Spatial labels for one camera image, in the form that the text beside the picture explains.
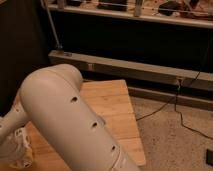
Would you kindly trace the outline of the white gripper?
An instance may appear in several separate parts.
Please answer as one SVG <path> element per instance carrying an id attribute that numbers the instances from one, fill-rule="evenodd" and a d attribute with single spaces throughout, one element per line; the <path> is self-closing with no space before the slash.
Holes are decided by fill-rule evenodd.
<path id="1" fill-rule="evenodd" d="M 14 169 L 25 169 L 33 161 L 33 150 L 25 128 L 17 129 L 0 144 L 0 163 Z"/>

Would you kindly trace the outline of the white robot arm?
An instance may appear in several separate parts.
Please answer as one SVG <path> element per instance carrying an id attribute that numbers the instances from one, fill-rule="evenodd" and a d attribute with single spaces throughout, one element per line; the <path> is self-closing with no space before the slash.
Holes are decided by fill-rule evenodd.
<path id="1" fill-rule="evenodd" d="M 82 83 L 70 64 L 29 74 L 20 86 L 20 101 L 0 117 L 0 161 L 23 159 L 22 130 L 31 122 L 72 171 L 140 171 L 81 97 Z"/>

